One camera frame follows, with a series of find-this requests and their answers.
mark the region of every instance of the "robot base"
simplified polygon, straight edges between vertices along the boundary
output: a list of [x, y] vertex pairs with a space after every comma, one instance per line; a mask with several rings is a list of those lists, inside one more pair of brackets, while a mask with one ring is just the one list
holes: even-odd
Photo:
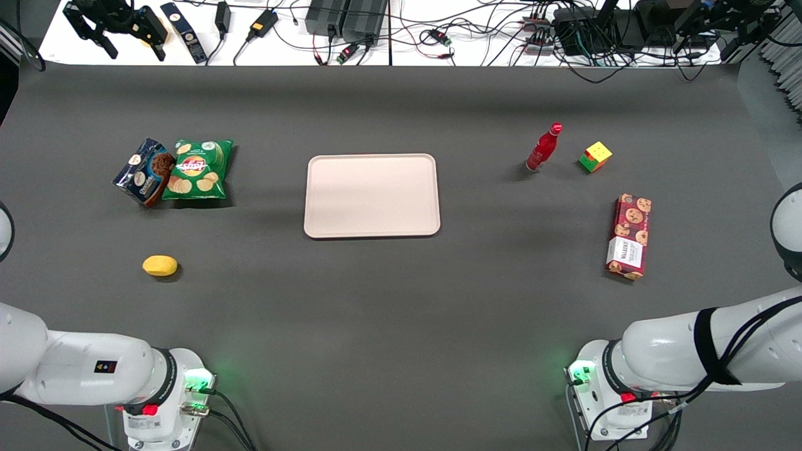
[[214, 388], [215, 377], [204, 367], [201, 358], [196, 353], [188, 349], [171, 349], [170, 354], [176, 359], [178, 370], [176, 384], [159, 410], [160, 414], [161, 412], [173, 412], [176, 416], [176, 432], [168, 439], [149, 441], [148, 430], [154, 425], [156, 416], [124, 414], [129, 451], [189, 451], [195, 445], [195, 437], [203, 417], [186, 413], [181, 408], [182, 406], [208, 407], [209, 395], [190, 392], [187, 387], [205, 383], [206, 388]]
[[[594, 340], [579, 351], [577, 360], [568, 366], [568, 378], [580, 379], [584, 384], [573, 387], [574, 407], [585, 428], [593, 423], [606, 408], [621, 403], [621, 395], [616, 393], [602, 370], [602, 354], [607, 347], [607, 340]], [[639, 425], [651, 419], [652, 401], [627, 404], [607, 412], [593, 427], [590, 438], [594, 441], [612, 441], [624, 437]], [[646, 438], [649, 426], [636, 431], [629, 439]]]

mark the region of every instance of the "yellow potato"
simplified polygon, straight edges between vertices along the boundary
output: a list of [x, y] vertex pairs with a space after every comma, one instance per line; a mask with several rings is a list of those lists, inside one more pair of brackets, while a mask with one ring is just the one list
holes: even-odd
[[142, 263], [142, 269], [150, 275], [164, 277], [178, 270], [178, 261], [169, 255], [152, 255]]
[[214, 182], [208, 179], [200, 179], [196, 182], [200, 191], [209, 191], [214, 186]]

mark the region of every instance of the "label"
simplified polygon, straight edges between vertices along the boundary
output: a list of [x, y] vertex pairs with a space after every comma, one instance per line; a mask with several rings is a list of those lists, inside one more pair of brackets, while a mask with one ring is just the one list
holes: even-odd
[[200, 175], [206, 167], [206, 160], [199, 156], [188, 156], [180, 165], [176, 166], [182, 173], [190, 177]]
[[608, 263], [615, 260], [616, 262], [640, 268], [642, 256], [643, 246], [626, 238], [615, 237], [610, 240], [610, 245], [607, 247]]
[[98, 360], [95, 362], [95, 372], [105, 372], [112, 374], [117, 369], [115, 360]]
[[128, 417], [128, 428], [129, 429], [160, 429], [161, 428], [161, 416], [154, 415], [154, 416], [129, 416]]
[[649, 413], [649, 408], [644, 403], [632, 403], [618, 408], [619, 416], [643, 416]]

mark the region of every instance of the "power adapter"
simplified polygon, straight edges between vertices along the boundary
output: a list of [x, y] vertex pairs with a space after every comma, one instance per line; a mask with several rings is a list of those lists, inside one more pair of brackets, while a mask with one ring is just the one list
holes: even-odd
[[254, 37], [264, 38], [267, 32], [276, 25], [276, 22], [278, 22], [278, 14], [270, 10], [265, 10], [265, 12], [261, 13], [251, 24], [248, 38], [245, 41], [248, 42]]
[[214, 14], [214, 26], [220, 32], [220, 37], [229, 32], [229, 24], [231, 23], [231, 8], [226, 2], [217, 3], [217, 12]]

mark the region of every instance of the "cookie image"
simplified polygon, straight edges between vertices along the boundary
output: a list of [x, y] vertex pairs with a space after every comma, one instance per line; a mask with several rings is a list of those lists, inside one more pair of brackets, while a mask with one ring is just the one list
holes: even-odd
[[635, 234], [635, 241], [641, 243], [642, 245], [646, 245], [649, 242], [649, 232], [645, 230], [641, 230]]
[[615, 234], [618, 235], [619, 237], [628, 237], [628, 236], [630, 236], [630, 230], [627, 229], [626, 227], [624, 227], [621, 224], [616, 224], [615, 225]]
[[643, 213], [639, 209], [628, 209], [625, 213], [626, 220], [633, 224], [640, 224], [643, 222]]
[[651, 211], [651, 201], [649, 199], [644, 199], [643, 197], [641, 197], [635, 203], [638, 205], [638, 208], [641, 209], [641, 211], [645, 212]]
[[175, 159], [169, 153], [160, 153], [151, 161], [151, 171], [159, 177], [166, 177], [176, 165]]
[[214, 182], [209, 179], [202, 178], [195, 182], [195, 185], [198, 185], [198, 189], [200, 191], [210, 191], [214, 186]]

